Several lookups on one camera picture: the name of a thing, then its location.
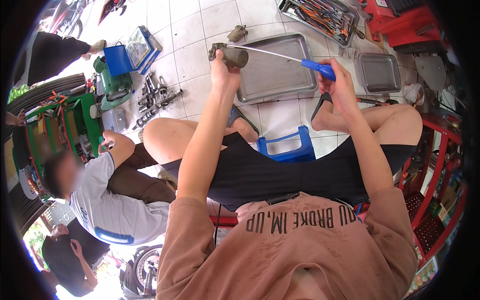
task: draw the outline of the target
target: jersey number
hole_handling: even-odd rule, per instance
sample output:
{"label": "jersey number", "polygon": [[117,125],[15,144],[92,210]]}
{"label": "jersey number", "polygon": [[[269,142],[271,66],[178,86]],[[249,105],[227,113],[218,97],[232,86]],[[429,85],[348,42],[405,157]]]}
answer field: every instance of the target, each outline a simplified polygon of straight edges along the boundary
{"label": "jersey number", "polygon": [[95,227],[95,235],[110,244],[132,245],[135,238],[129,234],[119,234],[100,227]]}

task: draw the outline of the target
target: screwdriver shaft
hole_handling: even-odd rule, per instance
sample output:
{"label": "screwdriver shaft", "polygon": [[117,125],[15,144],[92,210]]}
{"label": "screwdriver shaft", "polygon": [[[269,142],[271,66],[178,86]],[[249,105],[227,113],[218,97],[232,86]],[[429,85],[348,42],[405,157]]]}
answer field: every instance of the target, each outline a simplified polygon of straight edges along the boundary
{"label": "screwdriver shaft", "polygon": [[238,46],[238,45],[227,45],[227,47],[234,47],[234,48],[242,48],[242,49],[248,49],[248,50],[259,51],[259,52],[263,52],[263,53],[267,53],[267,54],[273,54],[273,55],[277,55],[277,56],[280,56],[280,57],[286,58],[286,59],[288,59],[288,60],[294,60],[294,61],[301,62],[301,60],[299,60],[299,59],[296,59],[296,58],[293,58],[293,57],[290,57],[290,56],[287,56],[287,55],[278,54],[278,53],[275,53],[275,52],[270,52],[270,51],[261,50],[261,49],[257,49],[257,48],[252,48],[252,47],[247,47],[247,46]]}

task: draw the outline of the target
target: blue toolbox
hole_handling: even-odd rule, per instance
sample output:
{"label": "blue toolbox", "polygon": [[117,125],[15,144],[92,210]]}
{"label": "blue toolbox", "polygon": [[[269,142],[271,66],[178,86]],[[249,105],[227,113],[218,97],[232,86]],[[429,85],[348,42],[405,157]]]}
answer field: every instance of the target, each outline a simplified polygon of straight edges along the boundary
{"label": "blue toolbox", "polygon": [[145,75],[162,46],[145,26],[138,26],[125,45],[107,47],[103,51],[110,76],[132,71]]}

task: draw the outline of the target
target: pink t-shirt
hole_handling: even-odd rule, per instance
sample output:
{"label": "pink t-shirt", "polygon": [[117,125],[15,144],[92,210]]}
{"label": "pink t-shirt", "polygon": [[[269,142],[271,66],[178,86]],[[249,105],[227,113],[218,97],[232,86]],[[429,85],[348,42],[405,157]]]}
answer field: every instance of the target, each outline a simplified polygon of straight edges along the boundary
{"label": "pink t-shirt", "polygon": [[[397,188],[371,197],[365,225],[345,205],[305,193],[239,213],[214,249],[205,202],[171,203],[157,299],[400,299],[418,266]],[[321,296],[310,296],[314,288]]]}

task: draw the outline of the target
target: white jersey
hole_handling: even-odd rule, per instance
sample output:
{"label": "white jersey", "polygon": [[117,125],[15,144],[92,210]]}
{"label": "white jersey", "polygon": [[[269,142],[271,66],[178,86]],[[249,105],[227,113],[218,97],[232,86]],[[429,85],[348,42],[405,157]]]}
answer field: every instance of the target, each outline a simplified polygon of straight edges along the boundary
{"label": "white jersey", "polygon": [[71,193],[70,207],[80,224],[106,243],[139,245],[154,240],[167,229],[169,203],[145,204],[107,191],[114,170],[110,152],[86,163],[85,179]]}

